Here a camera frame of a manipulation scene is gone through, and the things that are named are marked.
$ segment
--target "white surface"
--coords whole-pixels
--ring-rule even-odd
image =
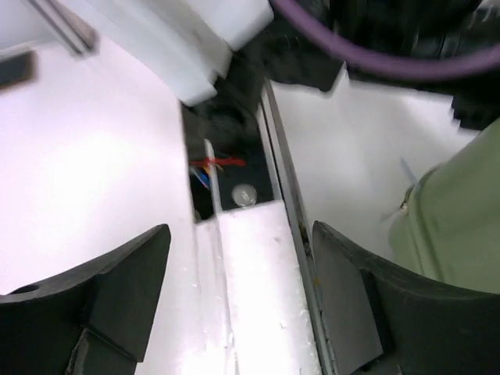
[[[233,49],[241,48],[272,19],[268,0],[186,0]]]
[[[391,258],[380,216],[398,208],[418,177],[449,159],[473,135],[452,123],[451,99],[384,87],[333,95],[274,85],[309,223],[321,220],[361,246]]]
[[[20,45],[53,41],[45,25],[20,1],[0,1],[0,57]]]
[[[69,10],[139,59],[183,102],[216,93],[231,51],[183,1],[60,0]]]
[[[163,82],[106,39],[94,59],[54,46],[38,62],[36,82],[0,93],[0,293],[167,223],[166,276],[137,375],[233,375],[228,349],[240,375],[319,374],[283,202],[222,213],[220,232],[196,227],[180,110]]]
[[[218,220],[240,375],[320,374],[284,203]]]
[[[112,42],[75,62],[38,54],[38,81],[0,92],[0,293],[159,223],[172,245],[137,375],[194,374],[204,349],[187,161],[173,93]]]

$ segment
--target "screw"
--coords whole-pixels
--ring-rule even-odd
[[[233,200],[239,207],[249,207],[257,203],[257,190],[248,184],[241,184],[233,189]]]

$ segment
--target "red wire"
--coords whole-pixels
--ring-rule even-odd
[[[191,162],[192,166],[208,166],[210,164],[217,164],[218,166],[246,166],[246,163],[243,159],[236,159],[233,157],[226,159],[210,159],[204,158],[202,162]]]

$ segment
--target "light green fabric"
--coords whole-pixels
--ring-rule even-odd
[[[389,242],[409,270],[500,293],[500,120],[420,180]]]

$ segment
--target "blue wire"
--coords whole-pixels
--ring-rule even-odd
[[[205,174],[198,171],[196,168],[192,168],[191,171],[196,176],[196,178],[198,178],[198,181],[200,181],[205,188],[210,190],[209,178]]]

